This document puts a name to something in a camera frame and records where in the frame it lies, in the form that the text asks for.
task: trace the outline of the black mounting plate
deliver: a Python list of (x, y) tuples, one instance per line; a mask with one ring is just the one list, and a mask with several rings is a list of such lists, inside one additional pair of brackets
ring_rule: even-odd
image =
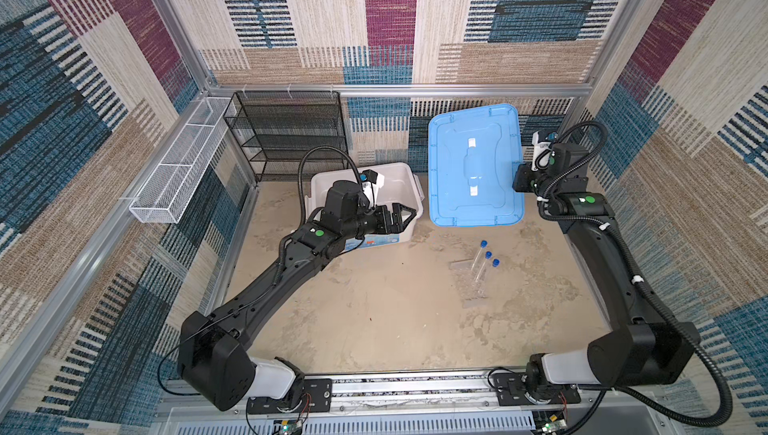
[[(304, 380), (304, 392), (312, 397), (310, 413), (331, 411), (332, 387), (333, 381), (330, 378), (310, 378)], [(249, 398), (245, 410), (249, 415), (283, 414), (281, 411), (277, 410), (277, 405), (279, 403), (279, 400), (269, 397)], [(299, 406), (293, 413), (299, 413), (303, 408), (304, 402), (302, 399), (302, 402), (299, 403)]]
[[(535, 405), (525, 396), (525, 385), (521, 380), (521, 377), (525, 373), (494, 373), (491, 375), (494, 387), (499, 387), (501, 390), (496, 392), (496, 398), (498, 404), (502, 407), (517, 407), (520, 405)], [(562, 394), (565, 397), (565, 401), (568, 403), (580, 403), (581, 396), (574, 388), (566, 387), (562, 390)], [(559, 405), (560, 400), (557, 398), (552, 399), (553, 405)]]

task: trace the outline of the black wire rack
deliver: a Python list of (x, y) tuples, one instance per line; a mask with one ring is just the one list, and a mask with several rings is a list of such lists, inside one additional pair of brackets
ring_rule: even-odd
[[(296, 180), (299, 161), (326, 144), (349, 153), (337, 92), (236, 92), (235, 116), (224, 120), (254, 170), (256, 180)], [(349, 168), (331, 151), (312, 154), (304, 175)]]

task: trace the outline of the white wire basket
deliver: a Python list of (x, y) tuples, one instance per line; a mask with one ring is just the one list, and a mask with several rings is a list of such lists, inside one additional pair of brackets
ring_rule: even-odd
[(178, 223), (197, 185), (214, 157), (227, 127), (226, 116), (235, 116), (229, 98), (208, 97), (194, 113), (154, 168), (130, 213), (141, 223)]

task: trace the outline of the white plastic bin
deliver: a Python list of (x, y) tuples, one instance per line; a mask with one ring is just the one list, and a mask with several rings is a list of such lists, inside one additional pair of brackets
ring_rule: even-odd
[[(388, 163), (378, 164), (372, 167), (358, 168), (358, 171), (373, 170), (384, 175), (384, 186), (379, 189), (376, 196), (376, 204), (385, 204), (389, 210), (392, 210), (392, 202), (398, 201), (406, 207), (416, 209), (416, 219), (408, 224), (408, 228), (402, 233), (393, 233), (390, 235), (366, 235), (362, 248), (379, 247), (381, 245), (391, 245), (410, 241), (413, 236), (413, 229), (416, 222), (424, 213), (424, 193), (417, 177), (411, 172), (411, 167), (406, 163)], [(326, 171), (318, 173), (312, 177), (310, 190), (311, 197), (304, 197), (306, 203), (306, 213), (312, 213), (317, 207), (322, 207), (326, 203), (328, 190), (333, 186), (336, 180), (355, 181), (355, 173), (350, 170)], [(351, 250), (360, 243), (360, 240), (352, 238), (346, 241), (345, 250)]]

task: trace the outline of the stained work surface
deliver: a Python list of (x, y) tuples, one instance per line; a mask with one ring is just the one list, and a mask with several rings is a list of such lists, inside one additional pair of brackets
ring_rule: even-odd
[[(605, 333), (565, 239), (538, 217), (534, 199), (521, 223), (480, 229), (437, 227), (424, 202), (409, 243), (334, 260), (275, 313), (249, 353), (316, 373), (486, 367), (577, 349)], [(295, 183), (262, 185), (228, 297), (274, 261), (298, 203)], [(448, 263), (474, 256), (483, 238), (501, 267), (488, 276), (488, 303), (465, 309)]]

